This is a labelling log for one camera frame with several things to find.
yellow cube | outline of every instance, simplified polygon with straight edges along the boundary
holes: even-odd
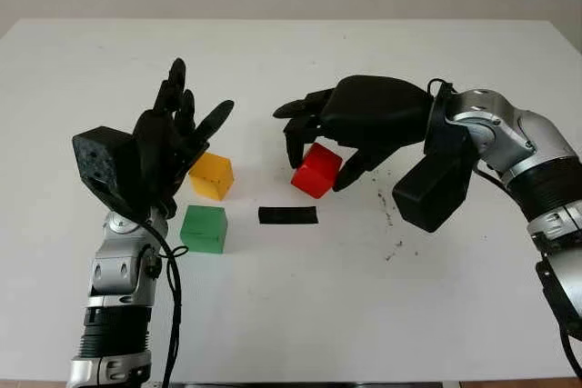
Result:
[[[194,191],[214,200],[224,199],[235,181],[230,160],[208,152],[200,156],[188,174]]]

green cube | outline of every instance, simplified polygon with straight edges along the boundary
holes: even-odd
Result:
[[[225,208],[189,205],[180,239],[189,252],[221,254],[226,238]]]

red cube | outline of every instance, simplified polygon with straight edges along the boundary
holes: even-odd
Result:
[[[318,199],[334,186],[341,164],[340,156],[321,144],[313,143],[291,184]]]

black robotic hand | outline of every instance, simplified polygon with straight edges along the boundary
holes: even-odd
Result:
[[[293,168],[303,161],[304,145],[320,135],[357,149],[337,175],[339,191],[398,148],[423,141],[432,103],[429,93],[406,81],[355,75],[284,104],[274,117],[291,119],[284,132]]]
[[[166,218],[175,215],[174,194],[233,109],[226,100],[196,127],[185,81],[186,65],[177,58],[154,108],[142,113],[132,134],[101,126],[73,138],[83,182],[112,211],[136,222],[151,207]]]

floor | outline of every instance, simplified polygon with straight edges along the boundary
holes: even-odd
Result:
[[[148,383],[149,387],[156,388],[158,383]],[[370,386],[380,386],[380,384],[367,384],[366,387]],[[403,384],[382,384],[383,386],[393,386],[393,387],[404,387],[411,385]],[[191,388],[196,385],[188,385],[187,388]],[[428,386],[428,384],[417,384],[416,386]],[[460,386],[462,388],[580,388],[582,387],[582,382],[578,379],[572,378],[560,378],[560,379],[535,379],[526,381],[501,381],[501,382],[461,382]],[[0,381],[0,388],[64,388],[64,382],[38,382],[38,381]]]

